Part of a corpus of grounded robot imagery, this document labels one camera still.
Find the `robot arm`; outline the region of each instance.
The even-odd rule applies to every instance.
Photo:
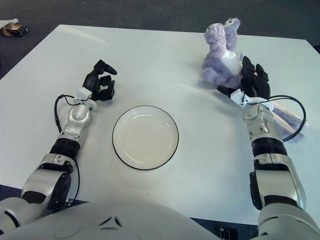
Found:
[[[51,151],[43,157],[24,184],[21,197],[0,201],[0,235],[64,208],[71,185],[71,173],[92,119],[91,111],[97,108],[95,101],[110,100],[115,92],[115,81],[111,81],[110,76],[99,78],[104,72],[117,74],[102,60],[94,66],[73,99],[74,106],[68,113],[67,124]],[[107,89],[101,90],[101,86],[107,86]]]
[[[218,89],[244,108],[254,156],[250,192],[253,205],[261,210],[256,239],[320,239],[317,224],[304,211],[306,194],[276,128],[274,106],[266,102],[270,97],[268,75],[260,65],[255,71],[246,57],[243,65],[242,89]]]

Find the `black cable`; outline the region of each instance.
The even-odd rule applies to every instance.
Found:
[[[63,95],[63,96],[64,96],[64,99],[65,99],[66,103],[67,103],[68,105],[70,105],[70,106],[77,106],[77,105],[80,104],[80,102],[78,102],[78,103],[76,103],[76,104],[71,104],[71,103],[68,102],[67,97],[72,97],[72,98],[73,98],[73,96],[69,96],[69,95]]]
[[[79,171],[79,166],[78,166],[78,163],[77,163],[76,159],[74,160],[74,163],[76,165],[76,169],[77,169],[77,173],[78,173],[78,187],[76,188],[76,193],[74,195],[74,198],[73,198],[71,204],[75,202],[75,200],[76,200],[76,198],[78,196],[79,188],[80,188],[80,171]]]
[[[302,103],[298,99],[294,98],[293,96],[288,96],[288,95],[275,95],[275,96],[268,97],[267,101],[260,101],[260,102],[247,103],[247,104],[248,105],[262,104],[262,103],[267,103],[267,102],[271,102],[271,101],[275,101],[275,100],[281,100],[281,99],[289,99],[289,100],[292,100],[292,101],[298,103],[299,106],[302,109],[302,112],[303,112],[303,118],[302,118],[302,122],[301,122],[299,128],[293,134],[291,134],[290,136],[287,136],[286,138],[283,139],[283,142],[286,142],[286,141],[288,141],[290,139],[293,139],[295,136],[297,136],[301,132],[301,130],[304,127],[304,125],[306,123],[306,120],[307,120],[306,110],[305,110],[304,106],[302,105]]]
[[[243,93],[243,96],[242,96],[242,102],[245,101],[245,96],[246,96],[246,93],[244,91],[241,91]]]
[[[71,95],[64,95],[64,94],[61,94],[60,96],[58,96],[54,102],[54,120],[55,120],[55,124],[56,126],[58,127],[58,130],[59,130],[59,133],[61,133],[61,125],[60,125],[60,121],[59,121],[59,117],[58,117],[58,110],[57,110],[57,107],[58,107],[58,102],[60,99],[62,98],[65,98],[67,100],[66,97],[69,97],[69,98],[73,98],[73,96]]]

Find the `robot forearm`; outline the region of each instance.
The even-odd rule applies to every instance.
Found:
[[[111,66],[99,60],[86,76],[83,87],[73,99],[67,124],[50,153],[43,157],[24,184],[21,197],[0,201],[0,235],[64,207],[76,157],[92,119],[91,111],[97,108],[95,101],[110,100],[115,93],[115,81],[109,75],[99,78],[104,72],[117,74]],[[107,89],[101,89],[101,86],[107,86]],[[60,128],[58,117],[55,117]]]
[[[251,198],[261,210],[257,239],[319,239],[317,224],[304,211],[305,191],[269,107],[262,103],[247,105],[243,120],[254,155]]]
[[[68,122],[22,189],[21,197],[0,202],[1,232],[6,233],[64,207],[78,151],[92,118],[86,105],[71,108]]]

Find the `small box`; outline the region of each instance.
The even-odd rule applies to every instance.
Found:
[[[21,23],[8,23],[0,28],[0,33],[7,37],[22,37],[29,32],[28,27]]]

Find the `dark floor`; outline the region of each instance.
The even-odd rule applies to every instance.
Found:
[[[238,17],[239,34],[306,39],[314,46],[320,45],[319,16],[319,0],[0,0],[0,19],[18,18],[30,30],[21,38],[0,36],[0,79],[59,24],[201,33]],[[20,192],[0,185],[0,200]],[[234,228],[239,239],[257,231],[194,220],[217,235],[221,227]]]

